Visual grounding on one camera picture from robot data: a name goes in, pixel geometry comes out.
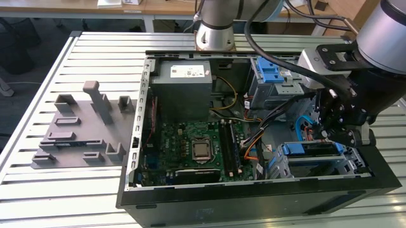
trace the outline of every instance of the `aluminum slotted table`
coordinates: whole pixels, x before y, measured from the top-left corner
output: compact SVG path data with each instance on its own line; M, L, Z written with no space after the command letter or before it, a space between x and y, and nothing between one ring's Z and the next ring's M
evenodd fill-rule
M256 35L268 51L300 52L319 44L342 43L338 37ZM235 35L237 51L251 50ZM0 155L0 228L139 228L114 208L121 167L34 170L29 167L56 108L57 94L89 100L82 82L97 80L109 99L137 99L145 50L193 50L192 34L84 32L69 37L49 74ZM328 215L213 223L197 227L303 228L406 226L406 112L392 105L372 130L376 147L404 187L370 197Z

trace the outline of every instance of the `sticker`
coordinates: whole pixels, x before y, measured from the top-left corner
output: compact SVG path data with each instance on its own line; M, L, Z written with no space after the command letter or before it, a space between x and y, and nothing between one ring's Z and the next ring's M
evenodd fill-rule
M268 151L272 151L272 145L271 144L265 145L265 148L268 149Z
M260 174L263 174L264 168L260 166L259 163L256 163L256 170Z
M204 67L203 65L173 65L171 77L204 77Z
M287 70L287 71L280 71L279 73L280 73L281 76L292 76L289 70Z
M124 13L141 13L140 10L124 10Z
M243 107L244 107L245 109L249 109L249 101L244 101L244 102L243 102Z

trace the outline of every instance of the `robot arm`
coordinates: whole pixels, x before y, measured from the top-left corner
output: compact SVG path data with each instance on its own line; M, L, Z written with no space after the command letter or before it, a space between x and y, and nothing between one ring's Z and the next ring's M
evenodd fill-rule
M197 49L232 50L232 21L265 20L275 12L279 13L281 2L251 0L247 4L247 0L203 0ZM299 70L307 72L303 85L316 90L313 138L328 138L347 146L360 147L375 144L368 126L379 112L406 93L406 1L382 0L359 34L352 23L348 20L344 23L358 35L356 40L351 44L320 45L316 49L303 50ZM249 44L259 55L269 57L259 46L255 48L253 40ZM273 57L268 61L276 65L281 62ZM324 88L309 75L319 79L324 77L335 88L344 88L346 96L343 90L334 90L331 86Z
M300 65L351 91L344 100L303 78L308 88L319 89L313 138L328 137L351 147L375 144L368 126L406 93L404 50L406 2L382 0L351 44L320 45L301 52Z

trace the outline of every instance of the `green circuit board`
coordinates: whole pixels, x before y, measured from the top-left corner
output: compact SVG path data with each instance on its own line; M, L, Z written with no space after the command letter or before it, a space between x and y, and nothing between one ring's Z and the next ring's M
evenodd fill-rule
M244 139L240 122L233 123L237 142ZM220 169L220 182L252 180L252 166L241 163L241 174L229 177L224 173L217 122L164 123L161 125L159 152L145 155L147 170L143 172L147 186L163 186L168 169L208 168ZM212 156L205 163L192 158L192 142L196 138L209 138Z

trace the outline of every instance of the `ram slot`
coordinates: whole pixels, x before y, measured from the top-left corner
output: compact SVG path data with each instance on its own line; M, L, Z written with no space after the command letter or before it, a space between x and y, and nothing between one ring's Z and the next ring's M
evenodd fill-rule
M231 131L231 138L232 138L232 154L233 154L233 161L235 161L235 165L236 165L236 170L237 170L237 174L241 173L241 163L240 163L240 147L239 144L236 143L236 135L235 135L235 130L233 130L233 125L232 122L229 120L228 122L228 127L229 127L229 131Z
M237 172L237 165L235 162L233 156L233 147L232 142L235 141L232 131L229 128L229 123L225 123L224 120L219 121L219 136L220 136L220 145L221 145L221 154L223 154L223 164L224 164L224 173L229 177Z

